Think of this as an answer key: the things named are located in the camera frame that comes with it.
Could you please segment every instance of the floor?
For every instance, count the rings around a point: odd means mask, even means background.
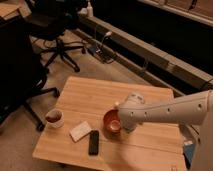
[[[67,31],[63,39],[66,42],[80,40],[75,34]],[[94,57],[82,54],[80,50],[71,53],[73,59],[79,64],[81,71],[75,73],[72,68],[64,64],[60,58],[49,67],[50,73],[45,87],[57,87],[60,91],[69,76],[87,77],[102,80],[119,81],[126,83],[146,84],[127,68],[117,62],[102,64]],[[42,62],[47,61],[49,54],[44,55]],[[44,120],[45,114],[54,108],[57,99],[51,94],[33,98],[29,101],[36,113]],[[32,157],[33,149],[40,133],[35,130],[35,124],[28,112],[19,108],[0,127],[0,170],[4,171],[60,171],[60,170],[88,170],[72,166],[62,167],[58,163],[35,159]]]

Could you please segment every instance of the chair backrest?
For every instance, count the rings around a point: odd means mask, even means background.
[[[24,28],[20,17],[0,25],[0,109],[26,100],[29,91],[47,77]]]
[[[42,25],[49,26],[48,30],[76,29],[78,27],[78,13],[77,7],[73,0],[25,0],[32,14],[26,17],[28,23],[37,25],[37,23],[44,23]],[[53,22],[47,19],[41,20],[38,16],[52,17]]]

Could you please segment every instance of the brown cup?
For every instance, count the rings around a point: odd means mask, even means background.
[[[63,113],[58,109],[49,111],[45,119],[53,128],[59,128],[64,124]]]
[[[121,123],[118,117],[118,110],[108,111],[103,118],[104,128],[111,133],[119,133]]]

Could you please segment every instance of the chair wheel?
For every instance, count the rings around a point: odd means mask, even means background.
[[[36,130],[39,131],[39,132],[42,132],[44,130],[44,127],[45,127],[45,125],[43,123],[39,123],[36,126]]]
[[[80,68],[79,68],[79,67],[75,67],[75,68],[74,68],[74,71],[75,71],[75,72],[80,72]]]
[[[56,90],[54,91],[53,96],[54,96],[54,97],[59,97],[59,96],[60,96],[60,92],[59,92],[58,89],[56,89]]]
[[[86,54],[86,49],[85,49],[85,48],[82,48],[81,53],[82,53],[82,54]]]

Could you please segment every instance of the chair base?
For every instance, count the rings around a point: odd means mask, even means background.
[[[80,68],[77,65],[77,63],[66,53],[66,51],[75,50],[75,49],[82,49],[82,53],[86,52],[83,45],[82,46],[66,46],[61,39],[57,38],[56,47],[45,49],[41,52],[41,53],[53,52],[53,55],[50,57],[50,59],[47,61],[44,67],[47,68],[55,60],[55,58],[59,56],[64,62],[69,64],[74,69],[75,72],[79,72]]]
[[[53,96],[56,98],[60,96],[60,92],[58,91],[57,88],[48,88],[48,89],[40,90],[34,93],[32,96],[35,97],[35,96],[50,93],[50,92],[53,92],[54,93]],[[36,130],[39,132],[43,131],[45,125],[41,121],[41,119],[38,117],[38,115],[33,111],[33,109],[30,107],[30,105],[27,102],[24,102],[23,105],[27,109],[27,111],[31,114],[31,116],[36,120],[37,122]]]

